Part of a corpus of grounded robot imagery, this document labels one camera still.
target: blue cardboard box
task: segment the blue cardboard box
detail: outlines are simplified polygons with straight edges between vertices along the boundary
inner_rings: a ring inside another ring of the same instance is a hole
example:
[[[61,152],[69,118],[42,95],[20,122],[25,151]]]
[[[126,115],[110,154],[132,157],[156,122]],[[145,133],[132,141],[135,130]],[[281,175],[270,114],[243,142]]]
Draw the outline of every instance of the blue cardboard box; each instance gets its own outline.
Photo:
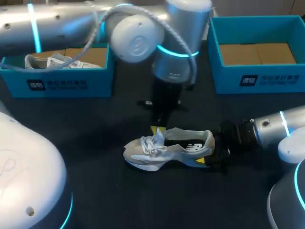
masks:
[[[224,64],[220,45],[262,43],[287,43],[296,64]],[[212,18],[208,54],[218,94],[305,92],[305,23],[299,16]]]
[[[95,44],[92,48],[107,49],[103,68],[60,69],[50,73],[20,73],[1,69],[0,75],[14,98],[111,97],[113,53],[106,43]],[[24,67],[24,57],[5,57],[2,62]]]

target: cable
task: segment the cable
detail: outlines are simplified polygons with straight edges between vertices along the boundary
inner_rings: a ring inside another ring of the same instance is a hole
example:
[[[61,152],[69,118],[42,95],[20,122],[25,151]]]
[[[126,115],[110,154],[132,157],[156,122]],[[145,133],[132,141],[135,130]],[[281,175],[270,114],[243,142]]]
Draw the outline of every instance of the cable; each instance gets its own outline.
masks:
[[[91,7],[94,7],[94,5],[90,1],[87,1],[86,3],[90,4]],[[118,6],[115,6],[115,7],[111,8],[109,11],[107,11],[104,14],[101,21],[98,21],[98,16],[97,16],[96,10],[93,10],[93,16],[94,16],[94,19],[95,19],[95,22],[96,22],[96,27],[94,28],[92,34],[90,35],[90,38],[89,38],[87,44],[84,46],[82,52],[79,53],[74,58],[72,58],[71,60],[65,62],[65,63],[55,65],[53,67],[46,68],[46,69],[24,69],[24,68],[20,68],[20,67],[17,67],[17,66],[10,65],[10,64],[4,64],[4,63],[0,63],[0,67],[1,68],[6,68],[6,69],[11,69],[11,70],[14,70],[14,71],[17,71],[17,72],[22,72],[22,73],[49,73],[49,72],[67,67],[68,65],[72,64],[73,62],[78,60],[80,57],[82,57],[90,49],[91,45],[93,44],[93,42],[94,42],[94,40],[97,36],[97,33],[100,30],[102,22],[106,21],[108,19],[108,17],[110,17],[112,14],[118,13],[118,12],[126,12],[126,13],[130,13],[130,14],[144,15],[144,16],[150,18],[151,20],[153,20],[154,22],[158,23],[166,31],[168,31],[174,37],[174,39],[177,40],[177,42],[182,46],[184,51],[188,54],[191,69],[192,69],[191,84],[195,83],[196,75],[197,75],[196,60],[192,56],[191,50],[189,49],[189,47],[187,46],[185,41],[181,38],[181,36],[179,34],[177,34],[170,25],[168,25],[166,22],[159,19],[152,12],[150,12],[150,11],[148,11],[148,10],[142,8],[142,7],[128,5],[128,4],[120,4]]]

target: new balance logo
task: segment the new balance logo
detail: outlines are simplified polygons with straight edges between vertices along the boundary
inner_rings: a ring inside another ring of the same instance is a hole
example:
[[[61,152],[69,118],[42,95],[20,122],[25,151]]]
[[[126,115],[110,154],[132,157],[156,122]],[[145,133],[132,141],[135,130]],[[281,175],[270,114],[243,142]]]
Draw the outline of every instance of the new balance logo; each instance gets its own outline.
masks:
[[[197,150],[200,150],[201,148],[202,148],[202,144],[194,144],[194,145],[188,144],[186,147],[187,150],[192,150],[192,151],[193,150],[197,151]]]

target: gray sneaker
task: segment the gray sneaker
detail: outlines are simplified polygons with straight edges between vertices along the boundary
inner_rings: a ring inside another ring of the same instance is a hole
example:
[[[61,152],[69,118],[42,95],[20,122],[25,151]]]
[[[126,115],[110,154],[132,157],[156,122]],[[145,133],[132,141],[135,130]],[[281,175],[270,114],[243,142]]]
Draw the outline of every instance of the gray sneaker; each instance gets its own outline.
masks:
[[[157,171],[166,162],[176,160],[187,166],[205,167],[195,160],[213,153],[215,140],[211,131],[173,128],[154,136],[141,137],[125,146],[125,160],[142,170]]]
[[[71,60],[69,56],[63,56],[59,52],[54,52],[50,57],[34,57],[33,55],[26,55],[24,59],[25,68],[49,68],[58,64],[62,64]],[[101,68],[98,65],[75,61],[64,68]]]

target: shoe sole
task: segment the shoe sole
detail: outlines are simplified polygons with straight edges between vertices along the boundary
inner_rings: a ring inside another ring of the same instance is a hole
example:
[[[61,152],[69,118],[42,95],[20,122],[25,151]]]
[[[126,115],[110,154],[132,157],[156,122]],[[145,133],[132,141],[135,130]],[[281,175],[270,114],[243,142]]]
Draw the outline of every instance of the shoe sole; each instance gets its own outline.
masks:
[[[150,171],[150,172],[158,171],[162,166],[164,166],[168,162],[168,161],[166,161],[166,162],[158,163],[158,164],[155,164],[155,165],[152,165],[152,166],[149,166],[149,165],[143,166],[143,165],[138,165],[138,164],[132,163],[128,160],[126,160],[126,161],[130,165],[132,165],[132,166],[134,166],[138,169],[145,170],[145,171]],[[180,161],[180,162],[182,162],[185,165],[190,166],[190,167],[208,168],[208,166],[204,166],[204,165],[200,165],[200,164],[196,163],[195,160],[193,160],[193,159],[178,160],[178,161]]]

